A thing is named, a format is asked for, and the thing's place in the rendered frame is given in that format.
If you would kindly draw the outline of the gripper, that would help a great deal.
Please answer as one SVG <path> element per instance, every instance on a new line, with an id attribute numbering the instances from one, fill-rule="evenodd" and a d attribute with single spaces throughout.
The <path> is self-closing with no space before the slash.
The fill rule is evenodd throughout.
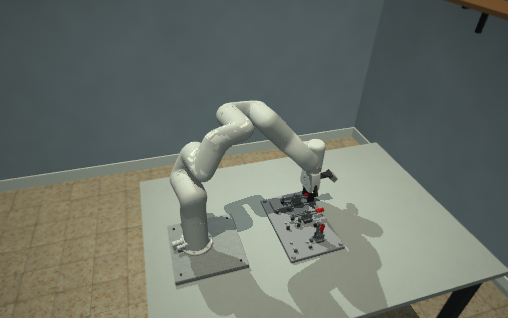
<path id="1" fill-rule="evenodd" d="M 314 197 L 318 196 L 318 190 L 320 187 L 320 179 L 321 179 L 320 172 L 319 173 L 309 173 L 309 172 L 304 171 L 302 169 L 301 177 L 300 177 L 300 181 L 303 185 L 302 195 L 304 193 L 309 193 L 309 195 L 307 197 L 307 202 L 314 201 Z"/>

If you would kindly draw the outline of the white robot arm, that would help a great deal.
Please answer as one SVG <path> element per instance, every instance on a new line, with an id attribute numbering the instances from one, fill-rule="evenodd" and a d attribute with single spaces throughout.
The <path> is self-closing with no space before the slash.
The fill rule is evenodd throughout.
<path id="1" fill-rule="evenodd" d="M 181 238 L 171 243 L 190 256 L 205 254 L 213 244 L 207 226 L 207 193 L 201 182 L 213 177 L 227 149 L 253 135 L 254 126 L 304 171 L 322 170 L 325 143 L 320 139 L 303 142 L 261 101 L 226 103 L 217 110 L 216 119 L 221 127 L 210 131 L 201 143 L 184 146 L 170 174 L 170 184 L 180 203 L 183 231 Z"/>

